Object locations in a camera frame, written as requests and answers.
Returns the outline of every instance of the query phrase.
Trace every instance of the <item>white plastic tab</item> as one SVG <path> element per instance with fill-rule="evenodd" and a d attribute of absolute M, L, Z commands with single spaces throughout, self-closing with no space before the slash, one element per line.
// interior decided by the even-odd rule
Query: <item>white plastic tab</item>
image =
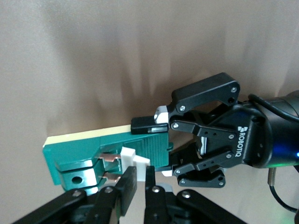
<path fill-rule="evenodd" d="M 122 147 L 121 149 L 121 168 L 122 173 L 129 166 L 137 168 L 137 181 L 145 181 L 146 167 L 150 166 L 150 159 L 136 155 L 135 149 Z"/>
<path fill-rule="evenodd" d="M 145 181 L 146 167 L 150 166 L 150 159 L 136 155 L 133 159 L 134 166 L 137 167 L 137 181 Z"/>
<path fill-rule="evenodd" d="M 159 106 L 156 109 L 154 120 L 156 124 L 163 124 L 169 122 L 167 106 Z"/>
<path fill-rule="evenodd" d="M 172 176 L 172 170 L 162 171 L 163 176 Z"/>

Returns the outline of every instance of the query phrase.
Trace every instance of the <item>metal prong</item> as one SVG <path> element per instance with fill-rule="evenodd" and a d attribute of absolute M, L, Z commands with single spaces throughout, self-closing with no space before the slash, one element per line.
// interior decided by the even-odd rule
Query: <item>metal prong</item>
<path fill-rule="evenodd" d="M 120 159 L 121 155 L 102 153 L 99 158 L 105 160 L 106 162 L 114 162 L 114 160 Z"/>
<path fill-rule="evenodd" d="M 110 180 L 110 182 L 118 182 L 118 180 L 121 178 L 121 174 L 112 174 L 105 172 L 103 178 L 107 178 L 108 180 Z"/>

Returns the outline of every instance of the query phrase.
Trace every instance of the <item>green plastic part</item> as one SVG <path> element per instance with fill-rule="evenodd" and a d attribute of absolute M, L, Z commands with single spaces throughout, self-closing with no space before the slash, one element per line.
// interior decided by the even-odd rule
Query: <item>green plastic part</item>
<path fill-rule="evenodd" d="M 121 159 L 107 162 L 99 159 L 101 153 L 120 154 L 122 147 L 136 150 L 136 155 L 150 159 L 155 167 L 167 166 L 172 143 L 168 133 L 132 135 L 119 133 L 89 139 L 45 145 L 44 157 L 55 185 L 65 190 L 84 188 L 96 192 L 106 181 L 104 172 L 122 174 Z"/>

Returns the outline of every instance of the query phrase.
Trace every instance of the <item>yellow strip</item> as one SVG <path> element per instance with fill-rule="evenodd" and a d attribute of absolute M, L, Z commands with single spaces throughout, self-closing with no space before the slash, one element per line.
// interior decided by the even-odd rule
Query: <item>yellow strip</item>
<path fill-rule="evenodd" d="M 79 133 L 73 133 L 73 134 L 63 134 L 58 136 L 50 136 L 47 138 L 45 145 L 60 143 L 60 142 L 66 142 L 66 141 L 74 141 L 74 140 L 81 140 L 81 139 L 90 139 L 105 135 L 111 135 L 111 134 L 120 134 L 120 133 L 126 133 L 131 132 L 131 125 L 123 125 L 123 126 L 117 126 L 117 127 L 108 127 L 93 131 L 86 131 L 86 132 L 79 132 Z"/>

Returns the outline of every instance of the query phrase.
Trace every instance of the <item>beige wall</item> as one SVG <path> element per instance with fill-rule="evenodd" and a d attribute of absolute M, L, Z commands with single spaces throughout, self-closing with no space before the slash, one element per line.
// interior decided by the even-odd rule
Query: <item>beige wall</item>
<path fill-rule="evenodd" d="M 2 0 L 0 222 L 63 192 L 42 155 L 47 136 L 128 124 L 168 104 L 172 90 L 223 71 L 242 98 L 298 89 L 298 12 L 290 0 Z M 293 168 L 277 176 L 278 193 L 299 207 L 299 176 Z M 197 191 L 248 223 L 292 223 L 266 178 L 237 166 L 225 188 Z M 122 224 L 142 223 L 142 186 Z"/>

